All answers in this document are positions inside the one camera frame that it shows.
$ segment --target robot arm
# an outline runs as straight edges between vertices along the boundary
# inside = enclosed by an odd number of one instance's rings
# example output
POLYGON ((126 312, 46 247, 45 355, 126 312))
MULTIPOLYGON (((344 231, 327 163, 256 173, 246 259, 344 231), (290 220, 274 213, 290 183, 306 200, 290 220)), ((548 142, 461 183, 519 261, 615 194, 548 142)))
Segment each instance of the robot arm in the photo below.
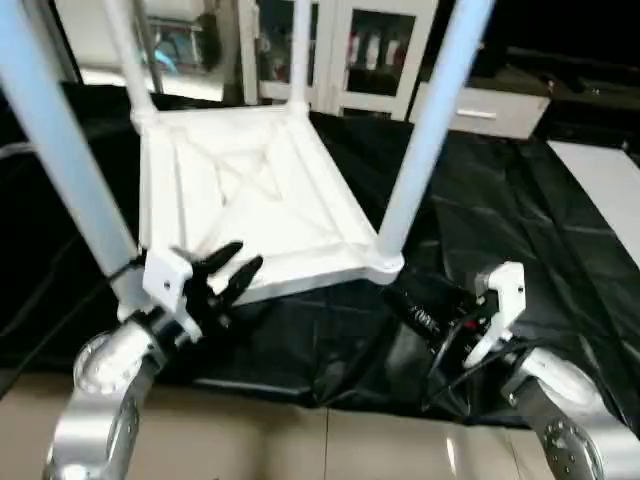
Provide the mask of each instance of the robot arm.
POLYGON ((242 244, 232 243, 201 262, 172 250, 147 254, 143 285, 157 303, 136 312, 112 334, 87 343, 74 365, 74 390, 60 417, 43 478, 125 478, 138 432, 139 414, 155 376, 208 324, 229 326, 225 310, 249 286, 262 265, 256 257, 215 295, 206 278, 226 264, 242 244))
MULTIPOLYGON (((488 343, 493 349, 512 339, 509 326, 524 311, 522 264, 501 265, 480 277, 480 288, 483 284, 499 298, 491 326, 477 344, 487 353, 488 343)), ((465 367, 481 360, 483 355, 473 357, 477 346, 465 367)), ((536 432, 556 478, 640 479, 640 441, 609 412, 592 379, 573 363, 534 348, 516 363, 501 393, 536 432)))
MULTIPOLYGON (((640 441, 609 412, 585 372, 544 348, 521 356, 501 352, 519 340, 510 326, 526 307, 522 264, 507 262, 478 275, 475 295, 467 296, 456 309, 465 319, 464 334, 451 348, 444 374, 463 378, 489 354, 500 356, 511 372, 501 393, 537 434, 557 479, 640 480, 640 441)), ((444 339, 458 323, 407 305, 406 295, 387 299, 441 357, 444 339)))

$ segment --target white pole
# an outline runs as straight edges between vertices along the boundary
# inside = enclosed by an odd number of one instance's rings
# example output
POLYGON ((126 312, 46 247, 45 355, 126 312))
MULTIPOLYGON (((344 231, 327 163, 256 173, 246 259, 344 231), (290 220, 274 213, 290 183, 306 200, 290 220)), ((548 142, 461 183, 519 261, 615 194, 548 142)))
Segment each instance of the white pole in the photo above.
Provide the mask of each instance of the white pole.
POLYGON ((402 253, 473 65, 494 0, 458 0, 429 80, 429 91, 378 234, 383 257, 402 253))
MULTIPOLYGON (((114 273, 137 255, 136 245, 20 0, 0 2, 0 82, 102 272, 114 273)), ((42 237, 46 241, 46 232, 42 237)), ((114 282, 113 291, 124 307, 137 308, 147 302, 139 272, 122 276, 114 282)))
POLYGON ((293 44, 291 46, 291 91, 289 104, 303 107, 306 101, 307 72, 309 68, 309 36, 311 35, 311 0, 295 0, 293 13, 293 44))
POLYGON ((132 31, 133 21, 129 14, 131 4, 127 2, 125 5, 122 0, 104 0, 104 6, 109 19, 111 37, 127 80, 132 116, 135 119, 136 116, 154 114, 156 108, 147 90, 137 42, 132 31))

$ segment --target bottle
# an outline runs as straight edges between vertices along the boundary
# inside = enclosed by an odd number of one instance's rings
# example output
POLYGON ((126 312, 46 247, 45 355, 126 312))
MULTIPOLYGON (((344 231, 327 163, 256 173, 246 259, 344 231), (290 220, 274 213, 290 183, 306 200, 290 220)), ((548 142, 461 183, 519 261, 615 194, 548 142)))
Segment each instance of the bottle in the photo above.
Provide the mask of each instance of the bottle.
POLYGON ((385 66, 389 68, 393 67, 396 62, 396 52, 398 51, 398 47, 400 47, 399 40, 389 40, 389 44, 387 45, 387 54, 384 59, 385 66))
POLYGON ((358 53, 360 52, 360 35, 354 33, 349 42, 349 66, 358 63, 358 53))
POLYGON ((380 55, 380 34, 373 33, 369 39, 367 47, 367 70, 375 70, 378 66, 378 56, 380 55))

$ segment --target chair seat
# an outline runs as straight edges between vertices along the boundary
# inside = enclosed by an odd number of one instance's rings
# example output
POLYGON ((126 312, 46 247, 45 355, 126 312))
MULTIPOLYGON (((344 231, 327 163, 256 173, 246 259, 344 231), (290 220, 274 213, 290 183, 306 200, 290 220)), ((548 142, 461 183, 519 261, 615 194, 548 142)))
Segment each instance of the chair seat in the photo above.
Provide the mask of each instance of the chair seat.
POLYGON ((304 115, 286 106, 161 112, 141 123, 140 242, 203 257, 245 247, 210 280, 261 254, 241 302, 360 277, 392 281, 402 265, 374 265, 376 232, 304 115))

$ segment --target drawer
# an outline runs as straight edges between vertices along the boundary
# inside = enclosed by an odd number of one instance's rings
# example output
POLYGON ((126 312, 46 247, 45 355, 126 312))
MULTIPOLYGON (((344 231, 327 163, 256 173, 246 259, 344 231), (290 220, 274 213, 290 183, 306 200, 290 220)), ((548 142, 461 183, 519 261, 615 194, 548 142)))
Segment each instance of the drawer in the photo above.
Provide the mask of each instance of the drawer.
MULTIPOLYGON (((416 122, 428 83, 418 88, 409 120, 416 122)), ((458 96, 455 116, 449 128, 497 137, 529 138, 549 99, 520 93, 465 88, 458 96)))

